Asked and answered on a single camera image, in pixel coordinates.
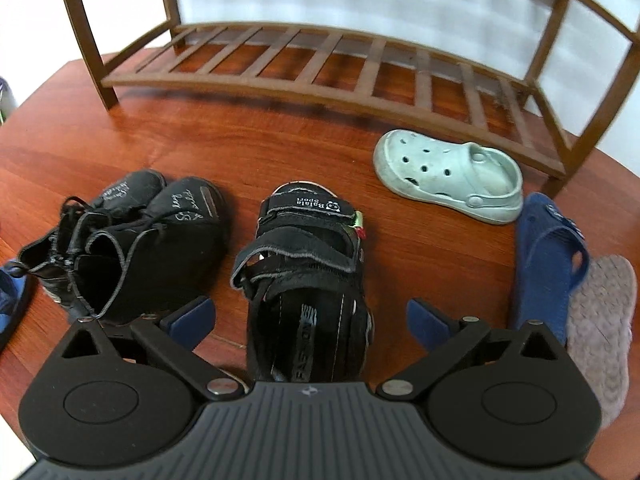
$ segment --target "reddish-brown wooden surface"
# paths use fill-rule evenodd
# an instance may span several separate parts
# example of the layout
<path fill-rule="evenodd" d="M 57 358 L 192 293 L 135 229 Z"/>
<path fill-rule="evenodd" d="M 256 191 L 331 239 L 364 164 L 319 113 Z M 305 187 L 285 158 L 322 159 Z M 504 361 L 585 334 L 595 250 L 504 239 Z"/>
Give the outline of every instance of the reddish-brown wooden surface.
<path fill-rule="evenodd" d="M 216 71 L 240 73 L 263 50 L 242 47 Z M 268 70 L 297 74 L 311 54 L 277 56 Z M 174 55 L 167 52 L 158 63 Z M 332 55 L 316 82 L 353 88 L 361 67 L 362 60 L 358 65 L 353 58 Z M 411 71 L 383 64 L 374 95 L 402 101 L 413 84 Z M 462 85 L 433 78 L 432 86 L 434 110 L 466 118 Z M 491 226 L 387 190 L 374 174 L 371 157 L 380 135 L 397 124 L 323 107 L 214 94 L 127 89 L 118 95 L 120 105 L 107 113 L 84 64 L 72 62 L 0 128 L 0 258 L 11 257 L 49 229 L 66 196 L 92 198 L 127 171 L 151 167 L 172 178 L 208 178 L 232 204 L 234 233 L 231 254 L 210 291 L 218 324 L 197 353 L 216 365 L 241 368 L 246 302 L 228 286 L 233 256 L 252 238 L 265 196 L 288 180 L 315 180 L 364 213 L 367 300 L 377 327 L 367 381 L 377 384 L 424 354 L 404 325 L 411 297 L 426 298 L 453 317 L 473 314 L 504 326 L 513 279 L 513 225 Z M 487 96 L 481 99 L 489 129 L 513 138 L 505 111 Z M 550 139 L 540 136 L 540 120 L 529 114 L 525 120 L 535 145 L 552 150 Z M 526 192 L 544 179 L 526 168 L 524 176 Z M 639 268 L 640 179 L 594 152 L 558 204 L 578 222 L 594 256 L 623 254 Z M 18 433 L 20 397 L 66 327 L 61 309 L 38 292 L 0 355 L 0 413 Z M 634 332 L 638 328 L 636 316 Z M 640 473 L 640 342 L 633 345 L 630 368 L 626 407 L 599 434 L 588 459 L 607 479 Z"/>

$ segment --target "metal screw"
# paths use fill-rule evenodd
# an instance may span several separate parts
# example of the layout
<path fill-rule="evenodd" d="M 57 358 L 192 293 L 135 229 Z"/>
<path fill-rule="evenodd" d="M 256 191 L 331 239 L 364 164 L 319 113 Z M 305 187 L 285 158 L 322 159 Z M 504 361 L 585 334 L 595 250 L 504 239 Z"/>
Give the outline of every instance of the metal screw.
<path fill-rule="evenodd" d="M 409 381 L 402 379 L 391 379 L 382 385 L 383 392 L 395 397 L 409 395 L 413 390 L 414 386 Z"/>
<path fill-rule="evenodd" d="M 233 379 L 213 379 L 207 383 L 207 390 L 214 395 L 228 395 L 234 393 L 238 386 Z"/>

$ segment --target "black leather shoe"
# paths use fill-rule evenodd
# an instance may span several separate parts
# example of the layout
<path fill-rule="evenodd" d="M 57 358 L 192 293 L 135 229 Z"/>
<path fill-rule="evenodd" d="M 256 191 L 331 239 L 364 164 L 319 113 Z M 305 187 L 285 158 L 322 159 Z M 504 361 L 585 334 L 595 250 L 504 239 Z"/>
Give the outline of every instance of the black leather shoe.
<path fill-rule="evenodd" d="M 68 197 L 60 208 L 58 225 L 24 246 L 16 259 L 5 265 L 7 272 L 15 278 L 27 273 L 37 276 L 46 293 L 69 309 L 75 296 L 66 271 L 84 250 L 91 232 L 139 219 L 140 211 L 165 186 L 161 173 L 139 170 L 111 184 L 89 203 L 77 196 Z"/>
<path fill-rule="evenodd" d="M 372 341 L 364 301 L 362 214 L 311 182 L 262 202 L 231 285 L 249 300 L 247 366 L 256 380 L 348 381 Z"/>
<path fill-rule="evenodd" d="M 140 220 L 95 230 L 69 279 L 76 316 L 124 324 L 165 316 L 202 295 L 230 235 L 225 200 L 213 184 L 189 176 L 169 184 Z"/>

